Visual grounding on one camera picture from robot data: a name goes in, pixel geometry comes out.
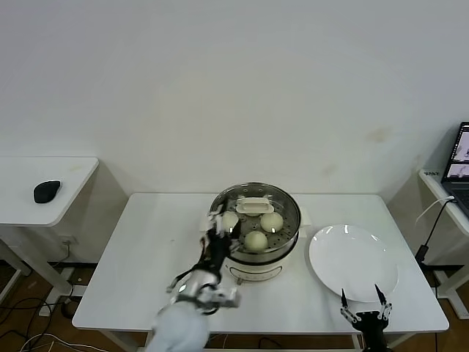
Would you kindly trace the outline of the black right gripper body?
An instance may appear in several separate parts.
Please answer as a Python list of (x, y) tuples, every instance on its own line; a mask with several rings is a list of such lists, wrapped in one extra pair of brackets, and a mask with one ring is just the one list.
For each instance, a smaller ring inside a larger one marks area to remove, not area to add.
[(379, 311), (357, 312), (355, 314), (356, 322), (353, 323), (353, 328), (363, 335), (363, 351), (388, 351), (388, 343), (383, 333), (388, 326), (388, 320), (379, 319), (379, 314)]

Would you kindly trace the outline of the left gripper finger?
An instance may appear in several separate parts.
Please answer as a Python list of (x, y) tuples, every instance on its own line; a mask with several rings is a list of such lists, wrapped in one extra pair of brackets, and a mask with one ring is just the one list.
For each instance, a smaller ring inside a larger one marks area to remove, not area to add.
[(223, 214), (226, 210), (225, 205), (219, 205), (215, 210), (211, 210), (207, 214), (208, 220), (208, 238), (223, 238), (224, 237), (224, 226), (223, 226)]
[(240, 235), (241, 235), (241, 221), (238, 220), (233, 228), (229, 231), (230, 246), (229, 251), (231, 253), (236, 252), (241, 246)]

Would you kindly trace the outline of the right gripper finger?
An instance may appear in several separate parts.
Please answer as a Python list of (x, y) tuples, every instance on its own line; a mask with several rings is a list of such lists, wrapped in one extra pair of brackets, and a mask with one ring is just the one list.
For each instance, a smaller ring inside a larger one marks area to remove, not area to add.
[(349, 322), (349, 323), (358, 323), (361, 321), (361, 318), (358, 317), (355, 313), (349, 310), (348, 300), (345, 295), (344, 289), (341, 289), (341, 315)]
[(377, 285), (374, 285), (374, 287), (375, 287), (377, 296), (381, 304), (380, 312), (378, 313), (377, 318), (379, 320), (388, 320), (388, 317), (391, 314), (391, 310), (393, 307), (392, 303), (387, 301), (385, 294), (381, 291), (381, 289)]

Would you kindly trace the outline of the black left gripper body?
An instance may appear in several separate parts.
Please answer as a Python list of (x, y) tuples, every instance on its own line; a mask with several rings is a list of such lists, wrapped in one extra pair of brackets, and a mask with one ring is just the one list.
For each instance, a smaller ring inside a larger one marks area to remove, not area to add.
[(225, 258), (231, 253), (231, 246), (232, 239), (228, 235), (209, 237), (209, 244), (199, 264), (199, 269), (212, 274), (219, 274)]

